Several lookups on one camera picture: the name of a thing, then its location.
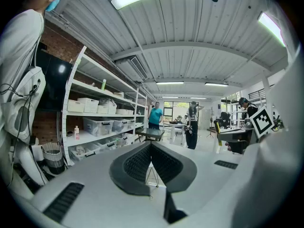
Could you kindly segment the white plastic basket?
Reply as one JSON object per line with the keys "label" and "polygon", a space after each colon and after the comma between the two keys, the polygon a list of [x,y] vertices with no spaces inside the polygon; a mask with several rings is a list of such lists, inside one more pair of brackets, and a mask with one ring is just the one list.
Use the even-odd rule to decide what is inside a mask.
{"label": "white plastic basket", "polygon": [[68,112],[76,112],[82,113],[84,112],[85,104],[75,100],[68,100],[67,102],[67,111]]}
{"label": "white plastic basket", "polygon": [[106,105],[107,114],[116,114],[117,104],[113,102],[108,102]]}

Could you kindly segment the black wall screen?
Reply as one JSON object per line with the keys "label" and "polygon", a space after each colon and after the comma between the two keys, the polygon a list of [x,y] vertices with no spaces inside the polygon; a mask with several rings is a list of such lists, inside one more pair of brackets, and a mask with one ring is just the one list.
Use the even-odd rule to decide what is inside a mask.
{"label": "black wall screen", "polygon": [[66,83],[73,65],[42,50],[38,50],[36,66],[42,69],[46,80],[46,86],[38,104],[38,109],[61,111],[66,92]]}

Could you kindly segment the striped wastebasket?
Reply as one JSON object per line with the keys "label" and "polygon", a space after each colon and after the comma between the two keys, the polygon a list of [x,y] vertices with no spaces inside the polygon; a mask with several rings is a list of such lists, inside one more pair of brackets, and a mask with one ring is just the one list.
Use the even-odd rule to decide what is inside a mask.
{"label": "striped wastebasket", "polygon": [[59,175],[65,170],[63,152],[58,143],[45,143],[41,146],[43,157],[52,174]]}

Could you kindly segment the white lattice basket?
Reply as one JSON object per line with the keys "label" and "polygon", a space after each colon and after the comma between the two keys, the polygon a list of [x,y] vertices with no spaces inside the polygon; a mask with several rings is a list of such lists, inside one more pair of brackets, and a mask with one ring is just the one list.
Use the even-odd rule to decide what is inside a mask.
{"label": "white lattice basket", "polygon": [[77,101],[85,104],[85,113],[97,113],[99,101],[91,98],[78,98]]}

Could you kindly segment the black tripod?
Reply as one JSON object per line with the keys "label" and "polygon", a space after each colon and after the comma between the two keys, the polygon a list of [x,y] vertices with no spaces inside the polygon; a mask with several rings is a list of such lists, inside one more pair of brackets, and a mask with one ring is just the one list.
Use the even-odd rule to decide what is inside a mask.
{"label": "black tripod", "polygon": [[212,135],[212,122],[213,122],[212,115],[213,115],[213,107],[211,108],[209,134],[206,136],[206,138],[211,137],[212,139],[214,139],[214,137]]}

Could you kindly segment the black metal mesh table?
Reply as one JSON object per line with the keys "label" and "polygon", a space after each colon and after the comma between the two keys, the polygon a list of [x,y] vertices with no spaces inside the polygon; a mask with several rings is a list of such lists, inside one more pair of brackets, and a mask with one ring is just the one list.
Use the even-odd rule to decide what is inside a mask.
{"label": "black metal mesh table", "polygon": [[160,141],[164,132],[164,130],[143,128],[140,130],[136,130],[135,134],[138,135],[139,138],[143,136],[144,141]]}

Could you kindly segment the white metal shelf unit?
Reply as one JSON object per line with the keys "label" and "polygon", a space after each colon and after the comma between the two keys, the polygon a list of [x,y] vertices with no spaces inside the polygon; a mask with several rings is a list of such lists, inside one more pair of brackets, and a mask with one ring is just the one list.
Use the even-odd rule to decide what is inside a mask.
{"label": "white metal shelf unit", "polygon": [[[134,143],[138,138],[135,131],[143,129],[146,125],[147,94],[142,93],[137,86],[130,86],[109,69],[86,55],[86,49],[86,47],[83,47],[77,55],[65,87],[66,92],[62,109],[62,144],[68,166],[77,163],[70,158],[69,147],[95,142],[121,133],[128,136],[126,145],[129,145]],[[106,79],[104,91],[101,90],[103,79]],[[67,111],[69,99],[77,101],[78,98],[91,98],[99,101],[100,98],[106,97],[115,101],[117,109],[129,110],[129,115]],[[128,130],[95,137],[84,131],[84,117],[99,117],[103,118],[104,121],[114,119],[127,120]],[[74,139],[74,128],[76,126],[79,128],[80,140],[78,141]]]}

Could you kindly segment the white table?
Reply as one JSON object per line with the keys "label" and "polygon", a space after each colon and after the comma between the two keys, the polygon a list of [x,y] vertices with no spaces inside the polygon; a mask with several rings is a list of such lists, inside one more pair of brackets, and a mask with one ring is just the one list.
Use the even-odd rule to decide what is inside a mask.
{"label": "white table", "polygon": [[181,133],[181,140],[180,145],[184,144],[185,140],[185,133],[184,133],[184,125],[181,123],[163,123],[163,130],[169,129],[170,130],[170,144],[173,144],[175,137],[177,136],[176,133]]}

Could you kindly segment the person's light shirt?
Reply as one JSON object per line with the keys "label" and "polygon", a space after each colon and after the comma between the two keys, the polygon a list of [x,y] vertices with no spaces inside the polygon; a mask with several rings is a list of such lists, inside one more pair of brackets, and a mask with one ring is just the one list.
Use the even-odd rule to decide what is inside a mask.
{"label": "person's light shirt", "polygon": [[304,48],[271,90],[283,130],[268,135],[234,209],[232,228],[289,228],[299,219],[304,172]]}

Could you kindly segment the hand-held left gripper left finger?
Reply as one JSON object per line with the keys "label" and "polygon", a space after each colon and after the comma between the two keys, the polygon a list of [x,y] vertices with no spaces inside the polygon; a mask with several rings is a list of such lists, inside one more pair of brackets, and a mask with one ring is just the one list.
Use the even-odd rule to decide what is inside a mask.
{"label": "hand-held left gripper left finger", "polygon": [[152,161],[150,146],[150,142],[144,142],[111,163],[111,180],[125,193],[136,196],[150,195],[150,188],[146,185],[146,174]]}

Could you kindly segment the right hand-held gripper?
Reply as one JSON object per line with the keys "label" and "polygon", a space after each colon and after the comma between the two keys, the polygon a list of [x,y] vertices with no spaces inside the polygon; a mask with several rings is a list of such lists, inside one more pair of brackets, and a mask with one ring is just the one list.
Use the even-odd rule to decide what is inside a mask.
{"label": "right hand-held gripper", "polygon": [[258,143],[260,138],[274,127],[265,106],[244,122],[243,128],[225,130],[219,134],[219,139],[228,143],[227,146],[233,153],[243,154],[249,145]]}

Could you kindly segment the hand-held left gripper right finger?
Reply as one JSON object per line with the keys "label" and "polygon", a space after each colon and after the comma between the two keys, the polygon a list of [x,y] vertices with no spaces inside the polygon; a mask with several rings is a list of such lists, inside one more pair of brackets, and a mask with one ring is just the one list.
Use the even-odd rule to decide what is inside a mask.
{"label": "hand-held left gripper right finger", "polygon": [[169,193],[185,191],[197,175],[191,159],[157,142],[151,142],[151,162]]}

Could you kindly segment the pile of light cloth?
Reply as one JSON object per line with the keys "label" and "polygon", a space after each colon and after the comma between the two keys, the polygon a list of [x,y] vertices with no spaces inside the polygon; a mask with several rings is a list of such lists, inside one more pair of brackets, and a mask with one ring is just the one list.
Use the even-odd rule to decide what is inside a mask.
{"label": "pile of light cloth", "polygon": [[116,103],[113,99],[111,98],[100,98],[99,100],[99,105],[103,106],[116,106]]}

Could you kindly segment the white ceiling air conditioner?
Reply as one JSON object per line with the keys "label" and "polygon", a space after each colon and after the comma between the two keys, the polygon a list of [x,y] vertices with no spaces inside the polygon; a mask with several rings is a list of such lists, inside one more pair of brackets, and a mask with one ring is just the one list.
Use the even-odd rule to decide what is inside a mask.
{"label": "white ceiling air conditioner", "polygon": [[115,64],[133,81],[143,83],[148,79],[147,72],[136,56],[119,59]]}

